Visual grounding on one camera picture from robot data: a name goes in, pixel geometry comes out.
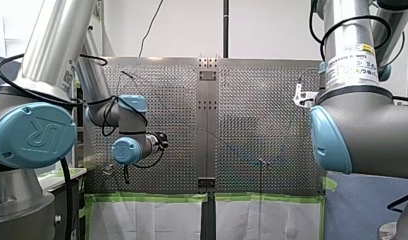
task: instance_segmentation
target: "pegboard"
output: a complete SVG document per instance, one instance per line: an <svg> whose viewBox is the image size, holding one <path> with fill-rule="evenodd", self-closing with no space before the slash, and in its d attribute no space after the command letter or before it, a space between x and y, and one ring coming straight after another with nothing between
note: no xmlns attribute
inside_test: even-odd
<svg viewBox="0 0 408 240"><path fill-rule="evenodd" d="M101 128L93 127L86 153L93 159L88 174L88 192L133 191L151 193L195 193L197 59L160 61L117 58L110 60L105 73L112 94L141 94L147 99L148 132L167 134L169 148L159 164L150 169L129 167L130 184L123 179L122 167L111 157L111 144L117 133L105 138ZM134 76L130 79L121 74ZM140 162L150 165L159 154Z"/></svg>
<svg viewBox="0 0 408 240"><path fill-rule="evenodd" d="M292 101L311 61L220 60L216 191L317 195L308 110ZM303 76L318 91L317 71Z"/></svg>
<svg viewBox="0 0 408 240"><path fill-rule="evenodd" d="M211 69L214 81L203 83L206 68L199 59L110 58L105 71L112 94L146 96L148 131L165 132L170 146L154 168L130 167L126 185L122 167L111 158L117 134L104 138L89 124L86 190L196 193L205 173L215 177L219 192L321 194L323 172L313 159L308 112L292 101L300 74L317 65L220 59ZM303 78L305 90L317 90L316 71ZM262 161L268 166L261 167Z"/></svg>

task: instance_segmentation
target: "green tape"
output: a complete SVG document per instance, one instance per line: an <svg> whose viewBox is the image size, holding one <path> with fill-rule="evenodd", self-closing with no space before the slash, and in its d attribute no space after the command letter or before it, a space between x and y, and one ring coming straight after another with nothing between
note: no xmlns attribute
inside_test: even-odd
<svg viewBox="0 0 408 240"><path fill-rule="evenodd" d="M281 194L258 194L258 193L216 193L217 202L234 202L234 201L276 201L276 202L293 202L293 203L321 203L324 201L323 196L289 196Z"/></svg>
<svg viewBox="0 0 408 240"><path fill-rule="evenodd" d="M216 193L217 202L233 201L276 201L288 203L319 203L320 206L320 240L324 239L325 225L325 197L324 196L289 196L281 194L258 194L258 193ZM179 195L161 195L148 193L127 193L116 192L109 194L86 194L86 239L89 240L90 220L92 214L92 204L100 202L152 202L152 203L202 203L207 201L206 194L179 194Z"/></svg>
<svg viewBox="0 0 408 240"><path fill-rule="evenodd" d="M328 177L323 177L323 189L335 192L337 187L338 183L335 180Z"/></svg>
<svg viewBox="0 0 408 240"><path fill-rule="evenodd" d="M83 218L84 216L86 216L86 209L79 209L79 218Z"/></svg>
<svg viewBox="0 0 408 240"><path fill-rule="evenodd" d="M89 230L91 227L91 214L92 214L92 198L87 197L87 195L85 195L85 214L86 214L86 218L85 218L85 228L86 228L86 240L89 240Z"/></svg>
<svg viewBox="0 0 408 240"><path fill-rule="evenodd" d="M206 201L207 194L177 194L161 195L148 193L101 193L85 195L86 214L86 240L89 240L92 204L100 202L151 202L151 203L202 203Z"/></svg>
<svg viewBox="0 0 408 240"><path fill-rule="evenodd" d="M325 204L326 204L326 197L323 197L323 201L320 203L320 232L319 238L320 240L325 239Z"/></svg>

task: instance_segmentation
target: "silver robot arm segment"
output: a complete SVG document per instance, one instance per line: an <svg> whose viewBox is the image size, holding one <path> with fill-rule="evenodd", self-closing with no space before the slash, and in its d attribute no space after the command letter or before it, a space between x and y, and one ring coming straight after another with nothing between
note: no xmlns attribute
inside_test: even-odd
<svg viewBox="0 0 408 240"><path fill-rule="evenodd" d="M0 86L0 164L46 167L72 149L76 126L69 91L94 4L95 0L43 2L14 81L23 91Z"/></svg>
<svg viewBox="0 0 408 240"><path fill-rule="evenodd" d="M97 56L98 50L88 29L82 53ZM85 117L96 126L118 127L119 136L113 144L113 158L122 165L138 162L167 148L164 133L146 133L145 97L140 95L111 96L103 67L96 60L80 58L77 73L89 107Z"/></svg>
<svg viewBox="0 0 408 240"><path fill-rule="evenodd" d="M325 32L345 19L369 15L370 3L320 1ZM394 32L395 40L380 48L383 58L391 55L401 34L400 29ZM311 110L317 162L330 171L408 178L408 106L394 105L392 94L379 86L377 66L384 60L377 58L370 20L341 25L325 44L326 91Z"/></svg>

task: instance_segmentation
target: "metal frame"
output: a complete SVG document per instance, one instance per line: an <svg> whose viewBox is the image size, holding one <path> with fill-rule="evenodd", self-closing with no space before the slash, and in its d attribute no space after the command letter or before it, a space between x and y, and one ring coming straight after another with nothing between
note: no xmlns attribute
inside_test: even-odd
<svg viewBox="0 0 408 240"><path fill-rule="evenodd" d="M132 58L132 57L112 57L112 58L107 58L109 61L109 65L106 67L106 75L110 84L110 88L114 91L114 86L112 87L111 85L114 85L115 81L118 81L118 79L115 78L114 71L112 68L117 68L118 70L121 70L122 68L140 68L140 67L158 67L158 66L170 66L170 69L175 69L174 71L177 71L176 69L179 68L180 71L182 71L182 67L188 66L188 69L190 71L193 71L195 73L195 80L190 79L191 81L195 81L195 86L196 86L196 92L195 92L195 103L188 103L192 104L195 109L193 109L194 114L195 114L195 125L190 126L189 131L195 132L195 137L196 139L192 139L191 141L196 142L196 158L195 158L195 164L196 168L195 169L184 169L184 171L195 171L196 179L195 179L195 186L190 186L188 189L185 189L185 186L180 186L180 189L177 189L176 184L176 177L177 176L172 176L172 178L168 179L169 181L173 181L173 187L171 189L157 189L157 188L152 188L148 187L147 189L137 189L136 186L140 184L140 182L133 183L131 186L124 186L124 181L123 181L123 175L121 168L117 166L114 163L113 167L113 177L115 179L111 180L113 183L118 183L119 186L121 186L120 189L117 189L119 191L139 191L139 192L150 192L150 193L162 193L162 194L173 194L173 193L197 193L197 192L203 192L203 193L213 193L213 192L221 192L225 191L226 189L220 188L218 185L218 173L217 173L217 151L218 151L218 140L219 139L219 110L220 110L220 69L224 67L238 67L238 68L255 68L257 71L259 69L264 69L264 68L270 68L270 69L276 69L276 68L285 68L285 69L292 69L291 71L294 72L294 76L297 74L301 73L301 70L306 69L308 67L315 67L319 63L316 61L295 61L295 60L239 60L239 59L216 59L216 58ZM307 77L311 77L314 80L314 85L318 86L318 77L316 75L309 75ZM295 83L291 82L292 89L295 89ZM294 107L294 103L292 101L292 96L290 99L285 99L287 102L291 102L291 107ZM93 153L93 148L91 145L91 140L87 139L87 137L92 136L91 133L94 131L94 128L91 128L90 124L85 123L85 158L88 160L85 160L85 165L90 169L90 176L89 180L90 181L97 181L95 177L98 175L96 174L102 174L100 171L103 170L102 166L91 166L91 164L88 163L93 163L96 162L97 155ZM297 153L297 158L302 157L302 153ZM149 170L149 172L145 172L148 176L153 176L156 179L158 179L161 176L154 176L152 174L157 174L157 172L153 172L152 170ZM131 176L142 176L140 171L137 170L131 170ZM320 169L317 170L317 174L315 174L313 177L319 178L320 176L324 175L324 172ZM293 195L322 195L323 193L323 188L322 188L322 181L319 181L320 184L318 186L315 186L312 189L290 189L286 191L279 191L279 189L270 189L270 186L266 186L264 188L265 192L271 192L271 193L283 193L283 194L293 194ZM101 192L111 192L114 191L115 189L104 189ZM254 191L257 192L259 189L242 189L239 190L239 192L246 192L246 191ZM237 189L231 189L228 190L227 192L237 192Z"/></svg>

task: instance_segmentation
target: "black cable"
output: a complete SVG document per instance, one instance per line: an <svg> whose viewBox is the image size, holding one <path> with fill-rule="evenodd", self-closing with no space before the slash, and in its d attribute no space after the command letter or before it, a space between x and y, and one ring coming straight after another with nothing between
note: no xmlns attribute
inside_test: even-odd
<svg viewBox="0 0 408 240"><path fill-rule="evenodd" d="M391 211L394 211L394 212L402 213L403 210L398 209L398 208L395 208L395 207L398 206L398 205L400 205L400 204L402 204L402 203L405 203L405 202L407 202L407 201L408 201L408 194L407 194L406 196L404 196L404 197L402 197L402 198L400 198L400 199L398 199L398 200L396 200L396 201L390 203L390 204L387 206L387 209L388 209L388 210L391 210Z"/></svg>
<svg viewBox="0 0 408 240"><path fill-rule="evenodd" d="M152 18L152 20L151 20L151 22L150 22L150 25L149 25L149 27L148 27L147 33L146 33L145 36L142 38L141 50L139 51L139 57L142 56L142 51L144 50L145 40L147 39L148 35L150 34L152 25L153 25L153 23L154 23L154 21L155 21L155 18L156 18L157 15L158 15L158 12L160 11L160 8L161 8L161 5L163 4L163 2L164 2L164 0L161 0L160 3L158 4L157 10L155 11L154 17Z"/></svg>
<svg viewBox="0 0 408 240"><path fill-rule="evenodd" d="M100 60L103 63L99 63L100 66L106 66L108 64L107 59L101 58L101 57L96 57L96 56L90 56L90 55L86 55L86 54L80 54L81 57L83 58L89 58L89 59L94 59L94 60Z"/></svg>
<svg viewBox="0 0 408 240"><path fill-rule="evenodd" d="M408 97L393 96L392 99L408 102Z"/></svg>
<svg viewBox="0 0 408 240"><path fill-rule="evenodd" d="M106 107L105 107L105 109L104 109L104 112L103 112L103 123L102 123L102 125L101 125L101 133L102 133L102 135L104 136L104 137L108 137L108 136L110 136L111 134L113 134L115 131L116 131L116 129L117 129L117 127L113 127L113 129L109 132L109 133L106 133L105 132L105 127L106 126L110 126L110 124L108 123L108 121L107 121L107 118L108 118L108 116L110 115L110 113L111 113L111 109L113 108L113 106L114 106L114 104L117 102L117 97L114 97L113 96L113 101L111 102L111 104L110 105L107 105Z"/></svg>
<svg viewBox="0 0 408 240"><path fill-rule="evenodd" d="M387 67L388 65L391 65L393 62L395 62L395 60L397 60L397 58L401 55L401 53L404 50L404 45L406 44L406 34L403 32L401 35L401 47L400 50L398 51L398 53L395 55L395 57L389 61L388 63L386 63L384 66L380 67L379 69L384 69L385 67Z"/></svg>
<svg viewBox="0 0 408 240"><path fill-rule="evenodd" d="M73 224L73 192L70 178L70 170L67 165L66 158L60 160L61 168L63 169L64 184L66 186L66 201L67 201L67 221L65 240L71 240L72 224Z"/></svg>
<svg viewBox="0 0 408 240"><path fill-rule="evenodd" d="M84 54L80 54L80 56L81 56L81 57L85 57L85 58L90 58L90 59L96 59L96 60L104 61L104 64L100 64L101 66L105 66L105 65L107 65L107 63L108 63L108 61L107 61L106 59L104 59L104 58L95 57L95 56L89 56L89 55L84 55ZM23 93L23 94L25 94L25 95L27 95L27 96L33 98L33 99L39 100L39 101L44 101L44 102L48 102L48 103L51 103L51 104L56 104L56 105L60 105L60 106L64 106L64 107L80 107L80 106L83 105L83 101L82 101L81 99L72 99L72 100L75 100L76 103L69 103L69 102L66 102L66 101L55 100L55 99L52 99L52 98L48 98L48 97L46 97L46 96L44 96L44 95L37 94L37 93L35 93L34 91L31 91L31 90L22 88L22 87L20 87L19 85L17 85L16 83L14 83L13 81L11 81L10 79L8 79L8 78L2 73L2 67L3 67L5 64L7 64L7 63L9 63L9 62L11 62L11 61L14 61L14 60L16 60L16 59L22 58L22 57L24 57L24 54L15 55L15 56L12 56L12 57L9 57L9 58L5 58L5 59L3 59L2 61L0 61L0 78L1 78L5 83L7 83L8 85L10 85L11 87L13 87L14 89L16 89L17 91L19 91L19 92L21 92L21 93Z"/></svg>
<svg viewBox="0 0 408 240"><path fill-rule="evenodd" d="M325 42L328 39L328 37L331 35L331 33L333 33L336 29L338 29L339 27L341 27L343 24L349 22L349 21L354 21L354 20L360 20L360 19L368 19L368 20L375 20L378 21L379 23L381 23L382 25L385 26L385 29L387 30L387 36L385 37L385 39L378 45L375 46L375 49L378 49L380 47L382 47L383 45L385 45L389 39L391 38L392 35L392 29L391 26L389 25L389 23L378 16L373 16L373 15L364 15L364 16L356 16L356 17L352 17L352 18L347 18L344 19L342 21L339 21L338 23L334 24L323 36L322 38L322 43L320 44L320 55L322 57L322 60L325 61L325 52L324 52L324 47L325 47Z"/></svg>
<svg viewBox="0 0 408 240"><path fill-rule="evenodd" d="M129 168L128 168L127 165L123 166L123 178L125 180L125 183L127 185L129 185L130 184L130 181L129 181Z"/></svg>
<svg viewBox="0 0 408 240"><path fill-rule="evenodd" d="M377 4L376 2L373 2L372 5L373 5L374 7L376 7L376 8L379 8L379 6L378 6L378 4ZM406 43L406 33L404 33L404 31L403 31L403 33L402 33L401 36L402 36L401 47L400 47L400 50L398 51L397 55L395 55L395 57L394 57L391 61L389 61L387 64L385 64L385 65L382 66L382 67L379 67L379 69L383 69L383 68L385 68L386 66L391 65L393 62L395 62L395 60L397 60L397 58L398 58L398 57L401 55L401 53L403 52L404 45L405 45L405 43Z"/></svg>
<svg viewBox="0 0 408 240"><path fill-rule="evenodd" d="M157 164L160 162L160 160L163 158L163 154L164 154L164 148L161 148L161 154L160 154L160 156L159 156L158 159L157 159L153 164L151 164L151 165L141 166L141 165L137 165L136 163L132 163L132 165L135 166L135 167L137 167L137 168L141 168L141 169L152 168L152 167L154 167L155 165L157 165Z"/></svg>
<svg viewBox="0 0 408 240"><path fill-rule="evenodd" d="M311 9L310 9L310 17L309 17L309 29L310 29L310 33L311 36L313 37L314 40L316 40L316 42L318 43L322 43L322 40L320 40L317 36L316 33L314 32L313 29L313 11L317 8L317 0L313 0L311 3Z"/></svg>
<svg viewBox="0 0 408 240"><path fill-rule="evenodd" d="M104 119L104 120L103 120L103 123L102 123L102 125L101 125L101 133L102 133L102 135L103 135L104 137L110 136L110 135L113 134L113 133L116 131L116 129L117 129L117 127L113 127L113 129L112 129L109 133L106 133L106 132L105 132L105 127L106 127L106 126L110 126L110 123L107 121L108 116L110 116L111 110L113 109L114 105L115 105L116 102L118 102L118 101L122 102L124 105L126 105L127 107L129 107L130 109L132 109L132 111L134 111L136 114L138 114L138 115L143 119L143 121L145 122L145 127L148 126L148 119L144 116L144 114L142 114L141 112L139 112L138 110L136 110L134 107L130 106L125 100L123 100L123 98L120 98L120 97L118 97L118 96L112 96L112 98L113 98L113 101L111 102L110 105L107 105L107 106L106 106L106 108L104 109L104 112L103 112L103 119Z"/></svg>

